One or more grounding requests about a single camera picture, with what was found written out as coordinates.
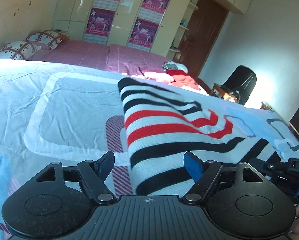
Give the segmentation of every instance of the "ribbed gray panel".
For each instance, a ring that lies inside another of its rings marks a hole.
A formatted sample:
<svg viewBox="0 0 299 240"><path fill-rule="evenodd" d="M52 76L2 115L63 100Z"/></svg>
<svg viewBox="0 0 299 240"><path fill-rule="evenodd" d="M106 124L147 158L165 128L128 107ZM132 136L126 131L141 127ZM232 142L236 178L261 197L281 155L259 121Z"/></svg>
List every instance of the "ribbed gray panel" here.
<svg viewBox="0 0 299 240"><path fill-rule="evenodd" d="M199 207L177 196L122 196L112 206L96 209L77 231L59 240L234 240L218 230ZM281 236L276 240L287 240Z"/></svg>

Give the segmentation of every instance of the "red clothing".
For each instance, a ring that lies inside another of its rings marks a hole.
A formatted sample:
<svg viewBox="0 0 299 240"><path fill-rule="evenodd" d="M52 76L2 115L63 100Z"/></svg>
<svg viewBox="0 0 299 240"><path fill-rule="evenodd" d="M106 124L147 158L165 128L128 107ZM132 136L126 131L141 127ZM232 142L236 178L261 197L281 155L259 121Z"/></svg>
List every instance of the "red clothing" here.
<svg viewBox="0 0 299 240"><path fill-rule="evenodd" d="M172 76L174 79L174 82L172 82L172 84L171 84L172 86L180 87L180 88L182 86L188 86L190 88L200 91L195 80L191 76L186 74L184 71L182 71L182 70L166 70L166 73L168 75Z"/></svg>

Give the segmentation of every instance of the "pink bedspread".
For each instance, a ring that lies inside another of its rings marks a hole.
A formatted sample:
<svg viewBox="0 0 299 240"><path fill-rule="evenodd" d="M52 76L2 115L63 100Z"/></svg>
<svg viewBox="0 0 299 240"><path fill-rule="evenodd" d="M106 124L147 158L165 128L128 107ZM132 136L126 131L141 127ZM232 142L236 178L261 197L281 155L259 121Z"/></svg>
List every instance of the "pink bedspread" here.
<svg viewBox="0 0 299 240"><path fill-rule="evenodd" d="M166 61L170 60L150 52L112 44L106 70L128 75L141 75L147 71L163 73L162 66Z"/></svg>
<svg viewBox="0 0 299 240"><path fill-rule="evenodd" d="M97 68L128 75L151 71L163 73L169 59L138 49L112 44L110 47L85 41L69 41L54 50L39 50L29 60Z"/></svg>
<svg viewBox="0 0 299 240"><path fill-rule="evenodd" d="M69 41L54 50L39 50L29 60L56 62L105 70L109 47L84 41Z"/></svg>

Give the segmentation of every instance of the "white and brown pillow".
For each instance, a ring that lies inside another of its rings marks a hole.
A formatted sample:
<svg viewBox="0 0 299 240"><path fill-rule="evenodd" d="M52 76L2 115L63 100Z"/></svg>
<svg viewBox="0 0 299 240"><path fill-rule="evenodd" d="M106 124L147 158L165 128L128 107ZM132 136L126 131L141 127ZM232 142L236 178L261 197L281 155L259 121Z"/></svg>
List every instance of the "white and brown pillow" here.
<svg viewBox="0 0 299 240"><path fill-rule="evenodd" d="M13 41L0 50L0 59L28 60L40 49L27 41Z"/></svg>
<svg viewBox="0 0 299 240"><path fill-rule="evenodd" d="M27 41L38 41L44 43L51 49L56 49L56 47L63 41L63 35L58 32L44 31L35 33L29 36Z"/></svg>

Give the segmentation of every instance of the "wooden headboard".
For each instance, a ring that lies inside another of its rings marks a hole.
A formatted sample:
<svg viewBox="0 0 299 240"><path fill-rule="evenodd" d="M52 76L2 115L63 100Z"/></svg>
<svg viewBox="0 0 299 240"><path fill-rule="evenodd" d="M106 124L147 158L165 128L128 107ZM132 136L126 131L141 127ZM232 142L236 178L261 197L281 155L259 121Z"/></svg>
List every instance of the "wooden headboard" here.
<svg viewBox="0 0 299 240"><path fill-rule="evenodd" d="M48 29L50 22L44 0L0 0L0 49Z"/></svg>

